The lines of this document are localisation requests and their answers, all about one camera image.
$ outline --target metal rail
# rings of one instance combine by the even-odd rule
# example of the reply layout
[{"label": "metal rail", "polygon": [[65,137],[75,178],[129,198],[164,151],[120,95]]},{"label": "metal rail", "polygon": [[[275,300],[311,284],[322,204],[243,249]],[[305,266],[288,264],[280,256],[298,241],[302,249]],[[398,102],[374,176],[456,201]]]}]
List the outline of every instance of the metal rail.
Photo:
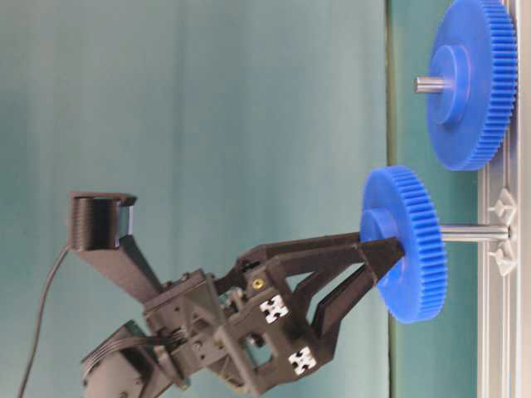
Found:
[{"label": "metal rail", "polygon": [[515,22],[519,90],[503,148],[479,174],[479,222],[504,223],[503,244],[479,244],[479,398],[531,396],[531,2],[504,0]]}]

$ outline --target black cable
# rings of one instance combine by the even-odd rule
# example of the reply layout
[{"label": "black cable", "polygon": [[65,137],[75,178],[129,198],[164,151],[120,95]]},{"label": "black cable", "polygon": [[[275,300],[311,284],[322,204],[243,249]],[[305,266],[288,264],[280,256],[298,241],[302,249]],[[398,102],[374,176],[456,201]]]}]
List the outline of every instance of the black cable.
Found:
[{"label": "black cable", "polygon": [[42,288],[41,292],[41,300],[39,302],[39,309],[37,310],[37,321],[35,323],[35,332],[33,333],[32,349],[30,351],[30,356],[27,359],[26,370],[24,371],[24,377],[22,378],[22,383],[20,384],[20,387],[18,389],[17,398],[22,398],[24,396],[27,379],[30,376],[30,371],[32,370],[33,360],[35,359],[35,353],[37,352],[37,346],[39,344],[39,336],[41,334],[42,313],[44,312],[44,304],[46,302],[48,290],[50,289],[51,281],[53,280],[54,276],[56,276],[56,272],[59,269],[59,266],[61,265],[63,260],[65,259],[66,255],[68,254],[69,249],[70,248],[68,245],[65,245],[62,248],[61,253],[59,253],[59,255],[57,256],[57,260],[55,264],[51,267],[50,272],[46,277],[46,281],[44,282],[44,287]]}]

